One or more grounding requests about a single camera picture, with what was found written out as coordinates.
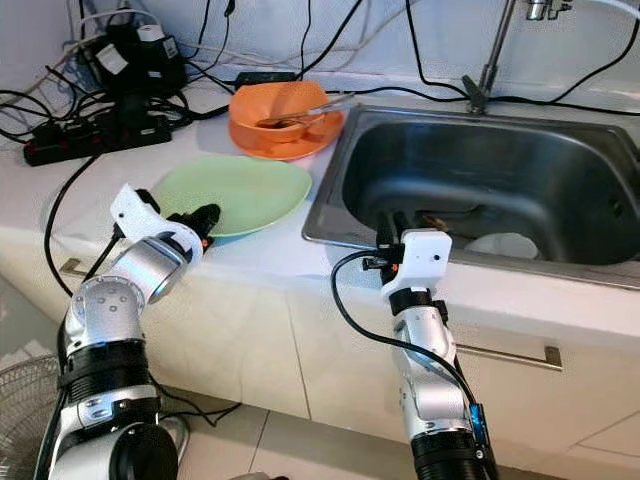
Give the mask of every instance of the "metal drawer handle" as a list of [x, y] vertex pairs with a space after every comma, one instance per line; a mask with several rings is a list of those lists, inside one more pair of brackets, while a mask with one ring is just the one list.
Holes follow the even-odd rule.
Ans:
[[554, 372], [562, 372], [564, 370], [564, 367], [562, 366], [560, 349], [557, 347], [545, 346], [544, 359], [526, 357], [524, 355], [517, 355], [515, 353], [500, 352], [497, 350], [489, 350], [488, 348], [472, 347], [462, 344], [457, 344], [457, 347], [459, 352], [468, 353], [470, 355], [477, 355], [479, 357], [492, 358], [494, 360], [504, 360], [505, 362], [520, 363], [522, 365], [528, 365], [530, 367], [553, 370]]
[[64, 262], [64, 265], [60, 267], [60, 273], [62, 273], [63, 275], [69, 275], [72, 277], [84, 278], [88, 272], [84, 272], [82, 270], [76, 270], [76, 267], [81, 263], [82, 262], [80, 260], [72, 257], [66, 262]]

